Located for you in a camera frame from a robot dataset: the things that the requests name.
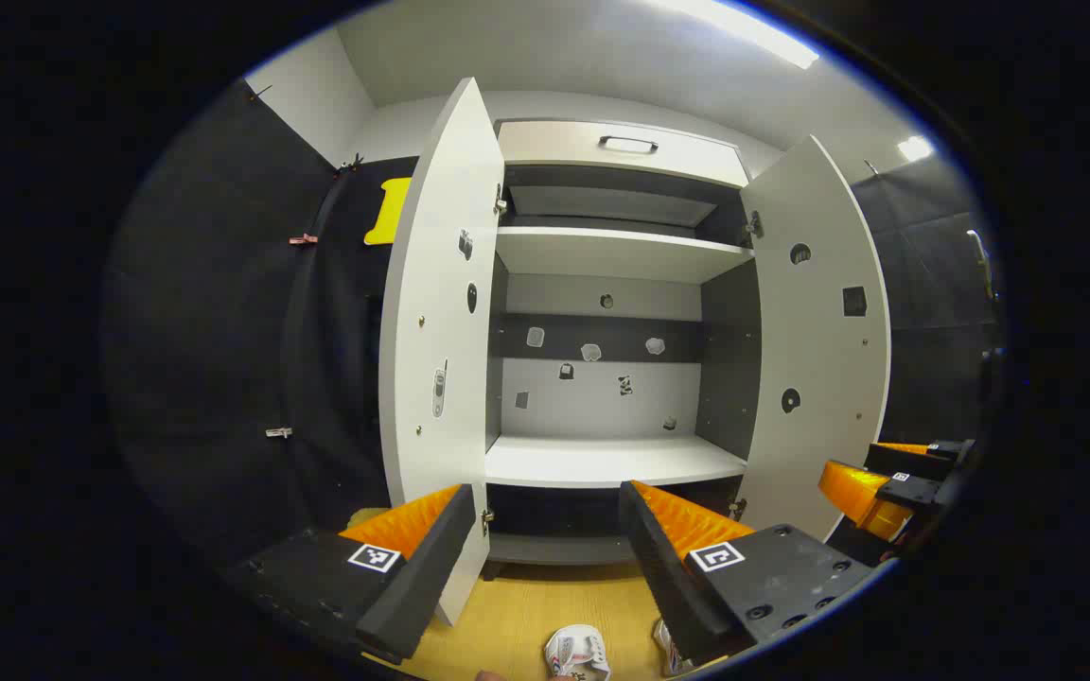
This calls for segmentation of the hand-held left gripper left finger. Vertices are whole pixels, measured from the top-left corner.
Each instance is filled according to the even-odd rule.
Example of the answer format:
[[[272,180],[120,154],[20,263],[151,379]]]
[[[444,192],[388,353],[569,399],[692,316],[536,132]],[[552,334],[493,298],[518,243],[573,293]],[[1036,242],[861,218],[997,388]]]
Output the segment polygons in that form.
[[[341,532],[305,528],[226,569],[230,586],[334,654],[415,654],[475,525],[459,483]]]

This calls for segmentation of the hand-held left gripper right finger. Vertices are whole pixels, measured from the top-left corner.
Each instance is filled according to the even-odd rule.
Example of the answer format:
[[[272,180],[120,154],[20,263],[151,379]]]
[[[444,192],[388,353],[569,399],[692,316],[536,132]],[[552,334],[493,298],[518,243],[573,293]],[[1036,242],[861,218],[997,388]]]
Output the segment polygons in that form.
[[[620,484],[618,515],[679,658],[697,665],[791,637],[873,577],[792,523],[748,528],[640,481]]]

